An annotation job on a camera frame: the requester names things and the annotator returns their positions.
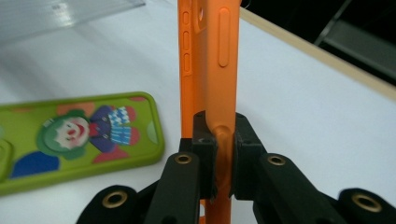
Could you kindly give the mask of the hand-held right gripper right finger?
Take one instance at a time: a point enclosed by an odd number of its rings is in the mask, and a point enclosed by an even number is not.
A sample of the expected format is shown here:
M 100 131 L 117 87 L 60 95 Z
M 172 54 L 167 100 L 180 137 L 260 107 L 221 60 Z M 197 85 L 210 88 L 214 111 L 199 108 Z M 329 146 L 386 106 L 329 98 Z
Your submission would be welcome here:
M 237 200 L 253 200 L 260 178 L 256 170 L 266 152 L 248 118 L 236 114 L 233 150 L 233 195 Z

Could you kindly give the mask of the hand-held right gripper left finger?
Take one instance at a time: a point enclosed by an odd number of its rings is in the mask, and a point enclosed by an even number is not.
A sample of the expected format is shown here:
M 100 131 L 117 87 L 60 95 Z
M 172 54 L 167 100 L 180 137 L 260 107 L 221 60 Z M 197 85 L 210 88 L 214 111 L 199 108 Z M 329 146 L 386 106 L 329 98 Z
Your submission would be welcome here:
M 190 152 L 199 158 L 200 162 L 200 198 L 214 199 L 217 196 L 216 187 L 216 157 L 217 140 L 209 131 L 205 120 L 205 111 L 193 116 L 192 136 L 180 139 L 179 151 Z

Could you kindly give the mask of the green clown phone case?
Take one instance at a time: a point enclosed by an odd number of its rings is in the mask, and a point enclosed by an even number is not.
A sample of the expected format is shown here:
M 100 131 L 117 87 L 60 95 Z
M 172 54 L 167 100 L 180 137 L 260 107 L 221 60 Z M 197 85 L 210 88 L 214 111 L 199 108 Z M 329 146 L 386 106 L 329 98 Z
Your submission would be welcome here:
M 1 105 L 0 196 L 150 165 L 163 148 L 145 92 Z

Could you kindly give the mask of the orange phone case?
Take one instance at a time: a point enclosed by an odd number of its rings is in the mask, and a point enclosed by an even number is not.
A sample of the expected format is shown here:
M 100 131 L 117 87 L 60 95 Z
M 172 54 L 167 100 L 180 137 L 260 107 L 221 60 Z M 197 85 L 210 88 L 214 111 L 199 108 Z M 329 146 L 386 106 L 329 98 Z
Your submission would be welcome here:
M 177 0 L 181 135 L 192 137 L 193 116 L 204 111 L 217 143 L 205 224 L 231 223 L 240 3 Z

